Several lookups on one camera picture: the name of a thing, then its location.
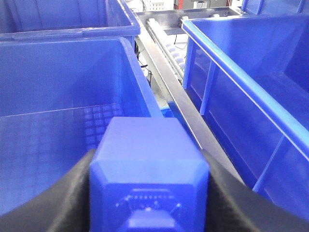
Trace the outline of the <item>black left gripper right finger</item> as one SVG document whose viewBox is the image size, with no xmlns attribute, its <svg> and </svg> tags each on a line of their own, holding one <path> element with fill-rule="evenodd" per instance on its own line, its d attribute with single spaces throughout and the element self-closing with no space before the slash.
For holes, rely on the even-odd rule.
<svg viewBox="0 0 309 232">
<path fill-rule="evenodd" d="M 210 166 L 205 231 L 307 232 L 308 221 L 274 205 L 240 183 L 206 150 Z"/>
</svg>

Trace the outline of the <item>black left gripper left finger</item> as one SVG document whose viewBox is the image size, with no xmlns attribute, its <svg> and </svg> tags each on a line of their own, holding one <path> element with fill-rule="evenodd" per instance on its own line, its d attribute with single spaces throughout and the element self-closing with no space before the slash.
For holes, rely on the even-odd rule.
<svg viewBox="0 0 309 232">
<path fill-rule="evenodd" d="M 50 188 L 0 217 L 2 232 L 87 232 L 90 230 L 88 151 Z"/>
</svg>

